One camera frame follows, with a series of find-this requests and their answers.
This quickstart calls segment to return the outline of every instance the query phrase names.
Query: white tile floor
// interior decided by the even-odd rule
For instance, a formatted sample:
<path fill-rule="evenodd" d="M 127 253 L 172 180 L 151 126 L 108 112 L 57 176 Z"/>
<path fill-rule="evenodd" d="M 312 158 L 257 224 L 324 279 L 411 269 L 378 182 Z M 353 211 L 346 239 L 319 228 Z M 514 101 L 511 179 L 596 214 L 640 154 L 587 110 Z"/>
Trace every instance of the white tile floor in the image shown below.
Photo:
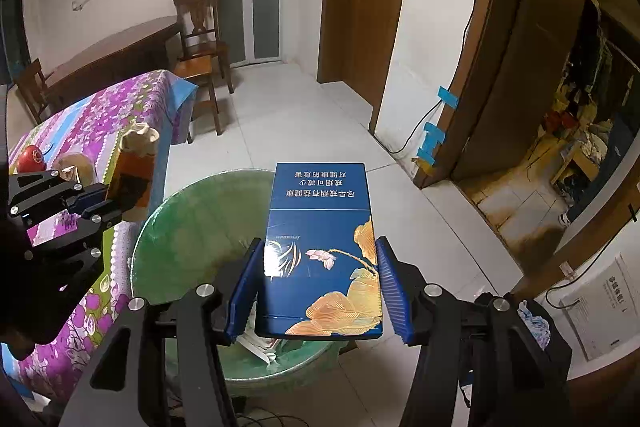
<path fill-rule="evenodd" d="M 457 188 L 418 190 L 366 131 L 366 108 L 335 101 L 342 86 L 324 89 L 295 64 L 250 66 L 233 76 L 233 95 L 222 84 L 216 88 L 222 136 L 211 130 L 210 116 L 194 122 L 193 144 L 172 146 L 165 196 L 229 169 L 274 169 L 278 161 L 363 162 L 376 235 L 386 235 L 398 259 L 417 265 L 425 279 L 473 299 L 483 289 L 494 291 L 492 283 L 504 292 L 520 278 L 512 266 L 505 268 L 511 257 L 495 235 L 491 241 L 487 233 L 493 233 Z M 485 274 L 495 274 L 495 281 Z M 379 340 L 342 355 L 315 383 L 267 396 L 260 405 L 300 416 L 313 427 L 397 426 L 419 350 L 403 346 L 386 318 L 383 328 Z M 459 396 L 454 425 L 466 425 L 467 416 Z"/>

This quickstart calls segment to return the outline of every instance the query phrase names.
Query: cloth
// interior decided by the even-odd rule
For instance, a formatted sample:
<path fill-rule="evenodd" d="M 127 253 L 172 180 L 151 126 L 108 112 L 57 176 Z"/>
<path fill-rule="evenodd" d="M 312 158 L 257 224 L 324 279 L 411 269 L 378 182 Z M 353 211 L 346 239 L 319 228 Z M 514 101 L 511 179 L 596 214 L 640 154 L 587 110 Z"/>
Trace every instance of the cloth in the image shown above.
<path fill-rule="evenodd" d="M 633 142 L 634 138 L 635 133 L 626 126 L 620 114 L 616 114 L 611 133 L 609 134 L 607 155 L 600 163 L 600 169 L 598 170 L 596 179 L 588 185 L 581 197 L 576 200 L 577 203 L 566 212 L 566 217 L 569 221 L 574 222 L 582 211 L 587 208 L 587 205 L 593 201 L 593 198 L 600 192 L 600 189 L 604 187 L 604 184 L 618 168 L 618 165 L 620 165 L 622 158 L 629 147 L 631 147 L 631 142 Z"/>
<path fill-rule="evenodd" d="M 9 155 L 10 172 L 14 172 L 20 152 L 34 144 L 46 152 L 47 166 L 68 152 L 88 156 L 95 165 L 97 180 L 108 184 L 121 131 L 133 121 L 146 122 L 161 133 L 150 214 L 162 201 L 169 145 L 186 140 L 195 91 L 194 84 L 164 70 L 108 87 L 53 115 L 22 137 Z M 64 219 L 61 213 L 28 230 L 32 243 L 37 245 L 75 230 L 75 218 L 64 214 Z M 4 360 L 9 377 L 49 398 L 69 399 L 92 351 L 131 297 L 129 259 L 141 228 L 142 223 L 123 221 L 104 232 L 104 272 L 52 343 L 36 345 L 21 362 Z"/>
<path fill-rule="evenodd" d="M 551 329 L 548 321 L 531 313 L 527 308 L 527 301 L 522 301 L 518 305 L 518 316 L 526 324 L 527 329 L 533 335 L 540 349 L 546 349 L 551 340 Z"/>

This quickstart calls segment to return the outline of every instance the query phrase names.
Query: electrical wire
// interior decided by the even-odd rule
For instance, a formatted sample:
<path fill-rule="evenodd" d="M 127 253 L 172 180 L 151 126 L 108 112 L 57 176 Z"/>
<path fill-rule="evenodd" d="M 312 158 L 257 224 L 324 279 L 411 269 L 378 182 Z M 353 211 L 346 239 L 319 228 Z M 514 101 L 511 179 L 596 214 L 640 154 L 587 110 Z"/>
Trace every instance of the electrical wire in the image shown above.
<path fill-rule="evenodd" d="M 265 427 L 264 423 L 262 422 L 267 420 L 278 420 L 280 422 L 281 427 L 286 427 L 285 423 L 282 421 L 283 419 L 295 420 L 297 422 L 302 423 L 306 427 L 310 427 L 308 422 L 304 421 L 302 418 L 298 418 L 297 416 L 292 416 L 289 414 L 276 414 L 266 409 L 263 409 L 262 407 L 259 407 L 258 409 L 261 409 L 264 412 L 269 413 L 271 416 L 265 416 L 264 418 L 251 418 L 250 416 L 247 416 L 245 414 L 236 414 L 236 418 L 238 419 L 241 418 L 243 420 L 249 420 L 249 423 L 244 423 L 242 427 L 246 425 L 257 425 L 258 427 Z"/>
<path fill-rule="evenodd" d="M 407 137 L 406 141 L 404 142 L 404 145 L 397 151 L 390 151 L 389 149 L 386 148 L 386 146 L 380 140 L 378 140 L 378 138 L 376 138 L 376 136 L 374 136 L 373 138 L 376 138 L 376 141 L 382 146 L 382 149 L 387 151 L 389 154 L 398 154 L 399 152 L 402 152 L 404 148 L 409 144 L 409 140 L 411 140 L 411 137 L 414 135 L 414 132 L 416 131 L 416 129 L 418 129 L 418 126 L 424 121 L 425 118 L 427 118 L 427 116 L 429 116 L 431 111 L 435 110 L 441 103 L 442 103 L 442 100 L 439 100 L 436 105 L 431 107 L 430 110 L 428 110 L 425 113 L 425 115 L 422 118 L 420 118 L 420 121 L 417 124 L 415 124 L 414 130 L 411 131 L 411 134 Z"/>
<path fill-rule="evenodd" d="M 577 303 L 580 302 L 580 299 L 577 299 L 575 302 L 572 302 L 571 304 L 567 304 L 566 306 L 556 306 L 555 304 L 552 304 L 551 301 L 549 300 L 549 293 L 551 293 L 552 291 L 555 290 L 560 290 L 562 288 L 566 288 L 567 286 L 571 286 L 572 284 L 578 282 L 583 276 L 584 274 L 586 274 L 590 268 L 596 263 L 596 261 L 600 258 L 600 256 L 604 253 L 605 250 L 607 250 L 607 247 L 611 244 L 611 241 L 613 241 L 616 236 L 622 231 L 622 229 L 624 229 L 626 227 L 626 225 L 629 223 L 629 221 L 631 221 L 632 219 L 635 221 L 636 219 L 636 215 L 635 213 L 631 215 L 631 217 L 629 217 L 629 219 L 627 219 L 625 221 L 625 224 L 622 225 L 622 227 L 620 227 L 620 229 L 607 241 L 607 243 L 605 244 L 604 247 L 602 247 L 602 250 L 600 250 L 598 252 L 598 254 L 596 255 L 595 259 L 593 261 L 591 261 L 591 264 L 580 274 L 578 275 L 578 277 L 576 277 L 574 280 L 569 281 L 566 284 L 561 284 L 559 286 L 552 286 L 551 288 L 549 288 L 546 292 L 545 292 L 545 301 L 546 303 L 551 306 L 552 308 L 555 308 L 556 310 L 565 310 L 567 308 L 572 308 L 573 306 L 575 306 Z"/>
<path fill-rule="evenodd" d="M 460 48 L 460 55 L 458 56 L 458 65 L 460 64 L 460 59 L 462 58 L 462 50 L 465 47 L 465 41 L 466 41 L 466 32 L 469 30 L 469 26 L 471 25 L 471 18 L 473 17 L 474 14 L 474 9 L 476 8 L 476 0 L 474 0 L 473 6 L 471 7 L 471 13 L 469 14 L 469 19 L 466 21 L 466 25 L 465 25 L 465 29 L 462 32 L 462 47 Z M 425 118 L 427 118 L 427 116 L 430 115 L 430 113 L 432 111 L 434 111 L 440 104 L 442 103 L 442 100 L 440 100 L 436 105 L 434 105 L 433 107 L 430 108 L 430 110 L 428 110 L 425 115 L 420 118 L 420 120 L 418 121 L 418 123 L 415 125 L 414 130 L 411 131 L 411 134 L 407 137 L 406 141 L 404 142 L 404 145 L 398 149 L 397 151 L 390 151 L 380 140 L 378 140 L 378 138 L 373 135 L 373 138 L 376 139 L 376 141 L 380 144 L 380 146 L 382 147 L 382 149 L 384 149 L 386 152 L 388 152 L 389 154 L 393 155 L 393 154 L 398 154 L 401 153 L 405 147 L 409 144 L 409 140 L 411 140 L 411 137 L 414 135 L 415 131 L 418 129 L 418 127 L 420 126 L 420 124 L 424 121 Z"/>

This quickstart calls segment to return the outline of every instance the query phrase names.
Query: floor tile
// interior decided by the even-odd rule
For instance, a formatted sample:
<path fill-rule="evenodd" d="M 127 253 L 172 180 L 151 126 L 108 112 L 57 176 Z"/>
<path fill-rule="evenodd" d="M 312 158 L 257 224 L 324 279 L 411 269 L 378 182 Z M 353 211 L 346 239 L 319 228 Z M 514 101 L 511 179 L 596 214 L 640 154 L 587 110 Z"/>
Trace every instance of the floor tile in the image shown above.
<path fill-rule="evenodd" d="M 212 117 L 202 116 L 198 120 Z M 208 126 L 205 122 L 194 122 L 198 127 Z M 164 197 L 185 188 L 198 180 L 218 172 L 252 168 L 249 153 L 244 145 L 240 127 L 230 126 L 221 136 L 215 130 L 205 134 L 196 133 L 193 143 L 172 145 L 169 149 L 169 163 L 166 168 Z"/>
<path fill-rule="evenodd" d="M 394 337 L 368 351 L 354 349 L 338 361 L 376 427 L 397 427 L 414 379 L 420 347 Z M 457 391 L 452 425 L 465 426 L 468 410 Z"/>
<path fill-rule="evenodd" d="M 316 381 L 302 388 L 250 398 L 247 410 L 251 411 L 252 407 L 264 407 L 277 414 L 297 416 L 311 427 L 381 427 L 374 425 L 340 367 L 323 373 Z M 286 425 L 297 424 L 290 420 L 286 421 Z"/>
<path fill-rule="evenodd" d="M 502 185 L 478 204 L 478 208 L 494 227 L 500 227 L 512 216 L 522 201 L 510 185 Z"/>
<path fill-rule="evenodd" d="M 328 97 L 319 97 L 306 107 L 283 107 L 249 123 L 239 118 L 256 168 L 273 170 L 277 162 L 356 162 L 371 170 L 394 163 L 374 138 Z"/>
<path fill-rule="evenodd" d="M 434 206 L 395 164 L 367 174 L 376 237 L 386 235 L 400 261 L 412 263 L 427 282 L 459 291 L 478 265 Z"/>
<path fill-rule="evenodd" d="M 330 101 L 311 76 L 297 64 L 260 64 L 234 70 L 234 105 L 242 125 L 273 114 Z"/>
<path fill-rule="evenodd" d="M 557 200 L 561 200 L 562 196 L 558 194 L 549 182 L 539 181 L 536 187 L 536 192 L 540 194 L 540 197 L 545 200 L 545 203 L 549 206 L 553 206 Z"/>
<path fill-rule="evenodd" d="M 504 295 L 510 291 L 521 279 L 522 271 L 460 189 L 444 180 L 424 188 L 422 193 L 466 246 L 497 293 Z"/>
<path fill-rule="evenodd" d="M 373 107 L 351 87 L 344 82 L 329 82 L 321 84 L 335 103 L 337 103 L 353 120 L 365 129 L 369 129 L 369 121 Z"/>
<path fill-rule="evenodd" d="M 388 341 L 391 337 L 395 336 L 394 327 L 391 323 L 391 318 L 389 318 L 389 313 L 386 310 L 385 299 L 382 299 L 382 335 L 380 335 L 377 339 L 371 339 L 368 341 L 356 341 L 358 344 L 358 349 L 372 349 L 373 347 L 382 344 L 385 341 Z"/>
<path fill-rule="evenodd" d="M 553 256 L 565 231 L 558 217 L 566 210 L 566 203 L 562 198 L 558 198 L 540 224 L 527 237 L 523 248 L 518 252 L 518 261 L 523 269 L 536 269 Z"/>
<path fill-rule="evenodd" d="M 520 201 L 526 201 L 527 198 L 533 194 L 533 191 L 536 190 L 537 183 L 534 183 L 536 180 L 531 178 L 531 180 L 534 181 L 532 182 L 529 180 L 530 177 L 530 175 L 527 177 L 527 169 L 523 168 L 509 179 L 509 186 L 511 190 L 513 190 L 513 193 L 520 198 Z"/>
<path fill-rule="evenodd" d="M 471 282 L 467 283 L 462 290 L 456 293 L 455 296 L 462 301 L 473 302 L 480 296 L 480 294 L 485 292 L 497 295 L 493 285 L 488 281 L 484 274 L 479 273 Z"/>
<path fill-rule="evenodd" d="M 534 192 L 498 231 L 509 248 L 519 250 L 523 240 L 538 227 L 548 211 L 548 204 Z"/>

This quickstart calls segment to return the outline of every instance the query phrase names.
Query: tablecloth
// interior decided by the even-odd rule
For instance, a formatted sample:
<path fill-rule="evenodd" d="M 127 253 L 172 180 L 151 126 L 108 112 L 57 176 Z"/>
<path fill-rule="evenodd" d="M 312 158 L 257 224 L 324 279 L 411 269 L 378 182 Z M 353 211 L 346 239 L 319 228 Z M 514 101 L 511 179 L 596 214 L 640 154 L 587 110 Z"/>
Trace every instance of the tablecloth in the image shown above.
<path fill-rule="evenodd" d="M 160 132 L 149 213 L 162 201 L 169 145 L 184 142 L 196 86 L 169 71 L 151 71 L 99 91 L 53 115 L 23 136 L 9 155 L 10 172 L 19 153 L 34 144 L 47 166 L 65 153 L 81 152 L 95 165 L 97 180 L 108 184 L 118 137 L 133 121 Z M 34 245 L 75 229 L 67 213 L 29 230 Z M 60 333 L 46 346 L 36 345 L 21 362 L 3 345 L 7 375 L 28 389 L 62 401 L 69 399 L 91 353 L 131 297 L 129 263 L 142 223 L 120 222 L 104 232 L 104 272 L 82 298 Z"/>

